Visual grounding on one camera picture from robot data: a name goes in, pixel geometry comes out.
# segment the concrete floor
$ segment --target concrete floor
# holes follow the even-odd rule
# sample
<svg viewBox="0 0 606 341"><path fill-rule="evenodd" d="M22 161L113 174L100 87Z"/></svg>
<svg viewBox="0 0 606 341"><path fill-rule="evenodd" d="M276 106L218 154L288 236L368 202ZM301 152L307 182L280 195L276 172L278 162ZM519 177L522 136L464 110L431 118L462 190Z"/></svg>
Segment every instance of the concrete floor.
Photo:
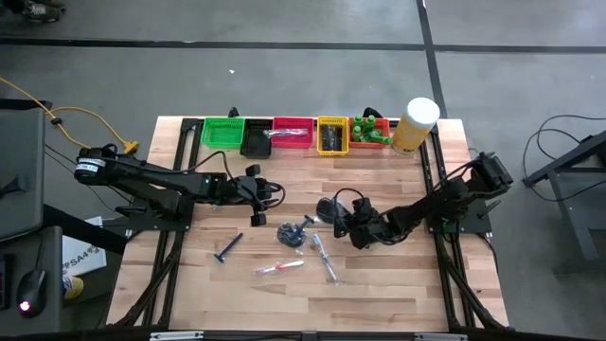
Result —
<svg viewBox="0 0 606 341"><path fill-rule="evenodd" d="M54 38L119 38L237 42L422 43L414 0L131 0L67 1L59 23L35 26L0 17L0 33ZM606 45L598 0L426 0L436 44ZM579 250L557 205L524 188L526 139L548 117L606 117L606 55L438 53L449 117L464 120L470 145L495 151L515 180L491 213L494 245L510 325L520 331L604 338L606 276L554 278L552 268L578 260ZM148 49L7 46L0 75L55 106L102 113L146 155L157 116L351 116L366 106L399 117L408 100L432 96L424 52ZM0 86L0 98L20 98ZM87 115L63 115L70 132L90 145L114 142ZM560 120L577 138L606 122ZM46 141L75 156L78 148L52 126ZM554 154L572 148L545 134ZM548 159L533 146L527 166ZM82 218L116 216L53 161L46 162L45 199ZM547 184L538 190L550 196ZM606 191L595 188L593 191ZM101 189L110 206L122 205ZM101 299L95 309L102 309ZM90 313L97 321L99 312Z"/></svg>

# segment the wooden tabletop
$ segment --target wooden tabletop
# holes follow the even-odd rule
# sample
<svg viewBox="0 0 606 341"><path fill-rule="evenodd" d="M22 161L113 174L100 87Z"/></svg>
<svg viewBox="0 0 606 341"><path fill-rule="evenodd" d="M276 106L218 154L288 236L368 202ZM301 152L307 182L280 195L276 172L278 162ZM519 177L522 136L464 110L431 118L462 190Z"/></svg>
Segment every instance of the wooden tabletop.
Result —
<svg viewBox="0 0 606 341"><path fill-rule="evenodd" d="M172 167L181 120L158 118L150 162ZM438 128L446 168L453 170L470 159L462 122L443 119ZM434 166L433 151L429 150ZM198 159L212 152L204 146ZM303 255L297 255L275 238L282 222L300 224L304 214L314 214L320 198L331 197L339 188L360 190L379 211L414 203L425 195L419 153L401 155L387 147L353 149L347 156L327 158L318 156L315 143L308 150L274 148L268 160L246 159L236 150L226 152L234 176L259 163L264 177L287 190L286 200L267 211L267 225L260 227L250 226L249 206L196 206L179 267L172 329L447 330L436 249L424 224L402 243L374 243L365 250L353 247L348 237L333 238L331 225L315 224L308 232L320 235L341 281L338 285L330 282L320 257L308 245L303 247ZM188 151L184 160L188 160ZM223 161L215 157L198 171L223 171ZM339 199L349 204L355 196L343 193ZM218 263L213 253L220 252L239 232L244 234L241 241L225 257L224 264ZM148 284L158 236L157 232L144 232L126 246L108 323L122 317ZM493 316L507 324L492 253L477 236L462 235L460 240L470 286ZM253 273L256 268L298 259L305 265L274 275ZM161 312L163 292L164 286L160 288L155 318ZM457 290L454 297L457 316L463 321Z"/></svg>

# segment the red and white pen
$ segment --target red and white pen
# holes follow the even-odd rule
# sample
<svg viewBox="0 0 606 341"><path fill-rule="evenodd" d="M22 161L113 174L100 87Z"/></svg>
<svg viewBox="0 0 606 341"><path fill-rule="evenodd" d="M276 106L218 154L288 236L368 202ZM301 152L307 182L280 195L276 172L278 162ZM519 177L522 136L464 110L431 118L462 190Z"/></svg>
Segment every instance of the red and white pen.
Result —
<svg viewBox="0 0 606 341"><path fill-rule="evenodd" d="M265 274L273 274L280 270L284 270L291 267L301 266L305 263L303 260L295 260L287 263L278 263L274 266L267 266L260 269L255 270L255 274L257 275L265 275Z"/></svg>

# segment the small tool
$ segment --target small tool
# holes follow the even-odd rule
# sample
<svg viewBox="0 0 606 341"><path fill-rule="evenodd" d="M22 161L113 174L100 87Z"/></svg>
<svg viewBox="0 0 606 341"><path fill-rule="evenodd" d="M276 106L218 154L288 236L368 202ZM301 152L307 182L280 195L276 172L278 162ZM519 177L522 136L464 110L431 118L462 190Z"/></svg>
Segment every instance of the small tool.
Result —
<svg viewBox="0 0 606 341"><path fill-rule="evenodd" d="M231 243L229 245L227 245L227 247L223 251L221 251L221 253L219 255L214 254L215 258L219 262L223 263L225 261L225 257L224 257L225 254L227 252L229 252L229 250L231 250L232 247L234 247L234 245L236 244L236 242L238 242L240 239L242 239L243 235L244 235L243 233L240 233L238 236L236 236L236 238L234 238L234 240L231 241Z"/></svg>
<svg viewBox="0 0 606 341"><path fill-rule="evenodd" d="M301 266L305 264L304 260L295 260L287 263L278 263L274 266L266 266L260 269L255 270L255 274L257 275L265 275L265 274L273 274L280 270L288 269L291 267Z"/></svg>
<svg viewBox="0 0 606 341"><path fill-rule="evenodd" d="M307 236L305 235L304 228L308 224L313 224L313 223L315 223L315 220L306 214L305 222L303 222L303 224L299 224L299 225L291 224L291 223L282 224L277 229L276 237L281 243L283 243L285 245L288 245L290 247L299 247L305 242L305 240L307 238Z"/></svg>
<svg viewBox="0 0 606 341"><path fill-rule="evenodd" d="M320 253L320 257L322 257L322 261L326 265L326 269L329 271L330 278L332 278L333 282L337 283L339 281L339 279L337 278L337 275L334 272L334 268L332 267L332 263L330 262L330 257L326 253L326 250L324 249L324 245L322 245L322 241L320 241L320 236L318 236L317 233L314 233L312 240L313 240L313 245L315 245L315 248Z"/></svg>

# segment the yellow bottle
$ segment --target yellow bottle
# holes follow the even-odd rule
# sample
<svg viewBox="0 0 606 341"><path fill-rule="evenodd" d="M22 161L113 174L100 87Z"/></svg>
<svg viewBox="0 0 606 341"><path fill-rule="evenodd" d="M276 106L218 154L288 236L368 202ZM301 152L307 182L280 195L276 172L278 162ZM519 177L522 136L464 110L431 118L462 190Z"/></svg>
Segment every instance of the yellow bottle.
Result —
<svg viewBox="0 0 606 341"><path fill-rule="evenodd" d="M399 152L413 153L439 119L439 107L426 98L411 100L401 116L392 146Z"/></svg>

